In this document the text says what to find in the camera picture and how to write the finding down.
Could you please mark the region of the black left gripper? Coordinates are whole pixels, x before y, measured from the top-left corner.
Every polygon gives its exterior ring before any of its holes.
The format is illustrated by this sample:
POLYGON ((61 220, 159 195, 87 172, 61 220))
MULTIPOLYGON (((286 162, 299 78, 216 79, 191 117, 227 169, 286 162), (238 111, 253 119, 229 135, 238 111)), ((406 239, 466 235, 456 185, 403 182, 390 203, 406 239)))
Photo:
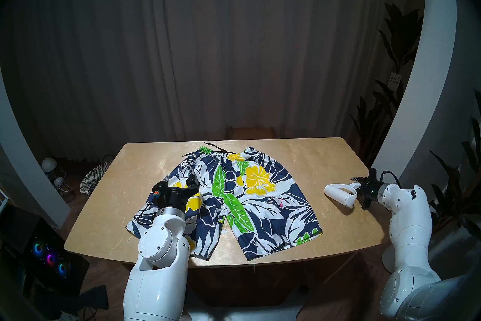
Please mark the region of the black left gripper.
POLYGON ((199 192, 199 182, 195 172, 191 170, 187 178, 187 187, 168 186, 164 180, 158 182, 152 188, 153 204, 159 209, 175 208, 186 212, 188 200, 199 192))

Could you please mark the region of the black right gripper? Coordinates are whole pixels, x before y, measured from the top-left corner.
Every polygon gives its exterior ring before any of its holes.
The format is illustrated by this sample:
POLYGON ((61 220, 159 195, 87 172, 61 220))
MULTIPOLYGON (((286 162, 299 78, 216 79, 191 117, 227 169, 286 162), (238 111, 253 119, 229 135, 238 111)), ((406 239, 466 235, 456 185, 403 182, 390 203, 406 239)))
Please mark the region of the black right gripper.
POLYGON ((386 189, 386 183, 382 180, 377 180, 377 170, 375 168, 369 169, 368 177, 354 177, 350 179, 350 185, 359 184, 356 188, 357 197, 362 199, 362 209, 368 210, 371 202, 382 203, 382 196, 386 189))

